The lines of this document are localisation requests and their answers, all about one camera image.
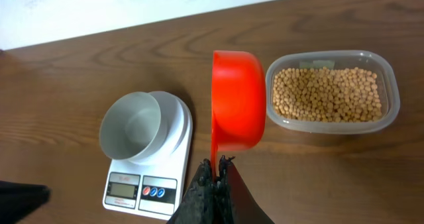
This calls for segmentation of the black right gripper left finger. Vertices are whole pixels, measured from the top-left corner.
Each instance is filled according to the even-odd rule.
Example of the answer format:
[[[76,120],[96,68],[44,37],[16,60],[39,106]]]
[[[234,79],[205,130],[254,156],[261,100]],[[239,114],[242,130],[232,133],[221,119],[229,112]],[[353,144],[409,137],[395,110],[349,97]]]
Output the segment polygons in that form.
[[[211,162],[204,159],[167,224],[212,224],[213,221],[214,182]]]

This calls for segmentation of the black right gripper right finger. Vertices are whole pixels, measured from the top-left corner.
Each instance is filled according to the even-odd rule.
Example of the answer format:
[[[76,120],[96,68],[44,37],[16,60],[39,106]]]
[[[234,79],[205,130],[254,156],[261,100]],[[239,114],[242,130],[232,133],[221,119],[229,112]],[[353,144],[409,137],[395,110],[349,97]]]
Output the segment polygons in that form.
[[[222,156],[215,189],[215,208],[219,223],[274,224],[257,204],[233,159]]]

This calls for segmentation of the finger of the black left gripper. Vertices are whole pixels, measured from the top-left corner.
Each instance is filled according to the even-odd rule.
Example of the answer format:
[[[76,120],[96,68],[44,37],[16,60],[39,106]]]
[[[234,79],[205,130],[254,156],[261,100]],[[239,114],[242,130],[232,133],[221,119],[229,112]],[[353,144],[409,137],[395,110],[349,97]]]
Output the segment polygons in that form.
[[[48,186],[1,181],[1,224],[19,222],[49,199]]]

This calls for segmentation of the red plastic measuring scoop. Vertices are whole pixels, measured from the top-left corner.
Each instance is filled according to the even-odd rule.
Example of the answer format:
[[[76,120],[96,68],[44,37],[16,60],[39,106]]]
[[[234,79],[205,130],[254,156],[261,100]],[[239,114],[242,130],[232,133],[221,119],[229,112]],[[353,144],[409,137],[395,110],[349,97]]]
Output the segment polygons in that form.
[[[266,82],[258,58],[243,51],[213,52],[211,76],[211,169],[219,151],[256,146],[266,122]]]

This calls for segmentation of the white digital kitchen scale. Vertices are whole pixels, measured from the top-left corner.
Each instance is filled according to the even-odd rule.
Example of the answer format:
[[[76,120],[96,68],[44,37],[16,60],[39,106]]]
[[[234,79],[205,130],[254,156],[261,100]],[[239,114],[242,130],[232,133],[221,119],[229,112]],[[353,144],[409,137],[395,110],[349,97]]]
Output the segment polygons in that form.
[[[179,97],[165,91],[150,94],[168,123],[164,144],[140,162],[111,158],[102,204],[105,209],[167,221],[182,201],[193,119]]]

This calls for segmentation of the white round bowl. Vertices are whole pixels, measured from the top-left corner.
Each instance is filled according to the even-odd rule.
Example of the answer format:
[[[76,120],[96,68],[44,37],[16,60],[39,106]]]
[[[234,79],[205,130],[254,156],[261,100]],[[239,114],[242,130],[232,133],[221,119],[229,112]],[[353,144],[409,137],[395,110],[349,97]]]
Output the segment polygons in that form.
[[[99,130],[103,153],[113,160],[140,162],[162,148],[168,123],[157,99],[134,92],[118,99],[106,112]]]

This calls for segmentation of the clear plastic container of beans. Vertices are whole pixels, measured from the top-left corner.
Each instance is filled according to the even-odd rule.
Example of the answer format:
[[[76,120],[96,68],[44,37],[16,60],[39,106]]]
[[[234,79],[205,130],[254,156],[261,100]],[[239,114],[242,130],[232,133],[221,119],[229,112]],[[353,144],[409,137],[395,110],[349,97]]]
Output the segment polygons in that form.
[[[289,54],[266,73],[267,115],[293,131],[358,135],[379,131],[400,110],[391,65],[364,50]]]

